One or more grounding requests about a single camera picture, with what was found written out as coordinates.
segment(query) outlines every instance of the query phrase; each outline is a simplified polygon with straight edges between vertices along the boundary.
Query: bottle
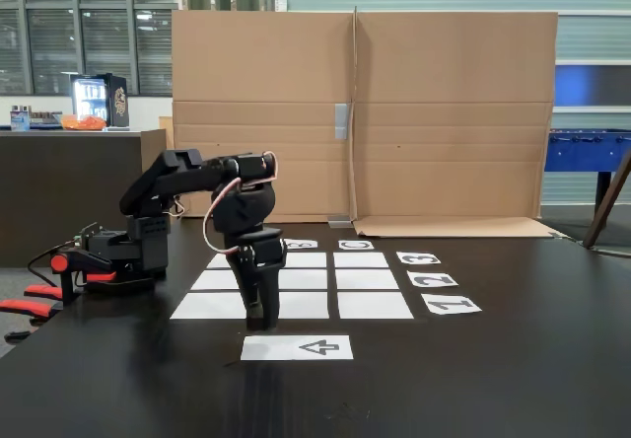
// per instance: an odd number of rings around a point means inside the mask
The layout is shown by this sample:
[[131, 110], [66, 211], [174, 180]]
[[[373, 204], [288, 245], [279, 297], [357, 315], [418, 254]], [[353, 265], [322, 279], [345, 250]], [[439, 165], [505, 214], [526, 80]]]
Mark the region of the bottle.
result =
[[11, 130], [23, 132], [31, 127], [29, 121], [29, 108], [26, 106], [13, 106], [11, 110]]

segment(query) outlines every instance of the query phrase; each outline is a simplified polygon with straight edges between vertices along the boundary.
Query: blue foosball table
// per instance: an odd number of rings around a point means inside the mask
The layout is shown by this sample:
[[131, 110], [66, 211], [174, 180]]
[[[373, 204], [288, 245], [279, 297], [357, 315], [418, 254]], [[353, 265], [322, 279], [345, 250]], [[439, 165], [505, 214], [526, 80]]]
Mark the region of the blue foosball table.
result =
[[611, 174], [629, 149], [631, 130], [552, 129], [545, 172], [597, 172], [597, 211], [611, 184]]

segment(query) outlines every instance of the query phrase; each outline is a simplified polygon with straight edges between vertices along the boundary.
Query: paper sign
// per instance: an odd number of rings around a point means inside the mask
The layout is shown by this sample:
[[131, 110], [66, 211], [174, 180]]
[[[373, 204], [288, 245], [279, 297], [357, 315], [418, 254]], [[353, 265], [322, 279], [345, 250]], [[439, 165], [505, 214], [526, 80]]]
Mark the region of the paper sign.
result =
[[385, 268], [337, 268], [338, 290], [398, 290], [392, 272]]
[[345, 251], [369, 251], [374, 249], [370, 241], [340, 241], [339, 248]]
[[230, 268], [230, 264], [224, 254], [216, 254], [206, 268]]
[[423, 263], [441, 263], [435, 255], [425, 253], [396, 253], [398, 258], [403, 263], [409, 263], [412, 265], [420, 265]]
[[457, 315], [460, 313], [481, 312], [471, 300], [456, 295], [428, 295], [422, 293], [425, 304], [430, 312], [437, 315]]
[[416, 287], [455, 287], [457, 283], [446, 273], [407, 272], [410, 281]]
[[285, 245], [287, 249], [312, 249], [317, 248], [317, 241], [310, 241], [308, 239], [285, 239]]
[[278, 272], [281, 290], [326, 290], [325, 268], [281, 268]]
[[324, 268], [326, 267], [326, 253], [288, 253], [285, 267]]
[[242, 361], [325, 361], [353, 359], [347, 335], [265, 335], [244, 339]]
[[336, 267], [387, 268], [382, 253], [333, 253]]
[[190, 289], [239, 290], [239, 284], [231, 270], [204, 270]]
[[400, 292], [338, 292], [342, 320], [409, 320], [410, 309]]
[[245, 318], [239, 292], [189, 293], [177, 306], [172, 320], [227, 320]]
[[281, 319], [326, 319], [328, 298], [326, 292], [280, 292]]

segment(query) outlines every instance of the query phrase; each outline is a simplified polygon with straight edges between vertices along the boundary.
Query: window frame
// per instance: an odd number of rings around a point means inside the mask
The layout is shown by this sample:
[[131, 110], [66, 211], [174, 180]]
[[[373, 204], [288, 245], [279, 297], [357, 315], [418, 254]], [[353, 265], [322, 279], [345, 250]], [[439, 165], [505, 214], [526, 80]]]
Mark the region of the window frame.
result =
[[[170, 96], [171, 94], [143, 94], [139, 87], [138, 74], [138, 49], [136, 40], [136, 12], [137, 11], [166, 11], [178, 9], [178, 2], [165, 3], [135, 3], [134, 0], [125, 0], [125, 2], [103, 2], [103, 3], [82, 3], [81, 0], [67, 0], [54, 2], [27, 2], [27, 0], [16, 1], [0, 1], [0, 9], [17, 10], [18, 11], [18, 27], [20, 34], [20, 47], [22, 50], [23, 71], [25, 80], [25, 90], [28, 95], [35, 94], [35, 85], [33, 80], [33, 62], [31, 60], [31, 42], [29, 36], [29, 10], [39, 9], [72, 9], [73, 25], [75, 33], [75, 44], [77, 48], [77, 71], [80, 74], [85, 73], [86, 59], [85, 48], [83, 42], [83, 26], [81, 22], [82, 12], [89, 10], [124, 10], [127, 15], [127, 28], [129, 34], [129, 58], [131, 62], [131, 81], [127, 82], [129, 93], [137, 96]], [[38, 96], [61, 96], [58, 94], [36, 93]]]

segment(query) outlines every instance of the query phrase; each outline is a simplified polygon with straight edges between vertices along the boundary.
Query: cardboard backdrop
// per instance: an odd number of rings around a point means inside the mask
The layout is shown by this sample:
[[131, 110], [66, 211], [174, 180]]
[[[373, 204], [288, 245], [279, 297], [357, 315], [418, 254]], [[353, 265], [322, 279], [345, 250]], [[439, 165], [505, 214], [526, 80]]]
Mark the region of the cardboard backdrop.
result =
[[[556, 23], [552, 13], [175, 12], [175, 146], [274, 151], [271, 221], [350, 214], [367, 235], [546, 236], [530, 218]], [[352, 130], [339, 139], [335, 105], [346, 103]], [[209, 198], [193, 195], [190, 213]]]

